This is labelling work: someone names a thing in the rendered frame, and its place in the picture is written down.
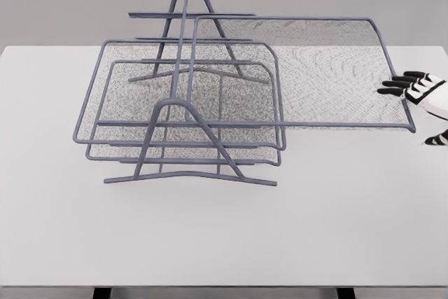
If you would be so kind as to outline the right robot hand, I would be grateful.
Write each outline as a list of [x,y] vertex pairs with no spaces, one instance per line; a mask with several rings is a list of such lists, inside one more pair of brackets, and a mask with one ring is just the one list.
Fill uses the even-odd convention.
[[381,84],[377,93],[406,99],[426,113],[448,121],[448,81],[431,73],[404,71]]

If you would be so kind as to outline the grey mesh folder tray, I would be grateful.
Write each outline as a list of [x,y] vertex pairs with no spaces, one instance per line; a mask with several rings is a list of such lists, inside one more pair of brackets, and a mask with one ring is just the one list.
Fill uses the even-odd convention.
[[186,97],[215,127],[415,131],[377,92],[395,71],[368,18],[201,15],[192,30]]
[[208,122],[216,140],[241,165],[279,163],[284,132],[277,79],[260,62],[156,65],[115,61],[98,74],[78,136],[91,160],[136,160],[155,105],[187,101]]
[[[88,85],[85,100],[81,108],[80,116],[76,126],[74,139],[82,144],[88,144],[88,141],[81,139],[78,133],[81,128],[83,117],[85,116],[88,103],[91,100],[92,93],[100,86],[98,74],[102,68],[109,67],[115,61],[149,62],[160,65],[172,63],[175,65],[174,59],[177,56],[178,43],[176,40],[169,40],[164,45],[161,62],[157,62],[158,51],[160,47],[160,39],[148,39],[145,41],[132,40],[108,40],[103,43],[97,57],[94,71]],[[235,63],[240,60],[249,60],[260,62],[270,69],[276,76],[277,98],[279,103],[279,112],[281,119],[279,126],[283,121],[281,100],[279,95],[279,75],[277,71],[277,58],[273,50],[264,43],[254,41],[220,41],[218,39],[200,39],[197,41],[186,41],[183,44],[181,52],[181,63],[194,65],[198,62],[230,62]],[[164,107],[160,113],[159,120],[162,122],[192,120],[193,118],[186,115],[183,108],[173,106],[171,108]],[[197,127],[156,127],[153,134],[154,146],[166,146],[170,143],[179,142],[195,142],[197,145],[205,145],[208,141],[206,135]]]

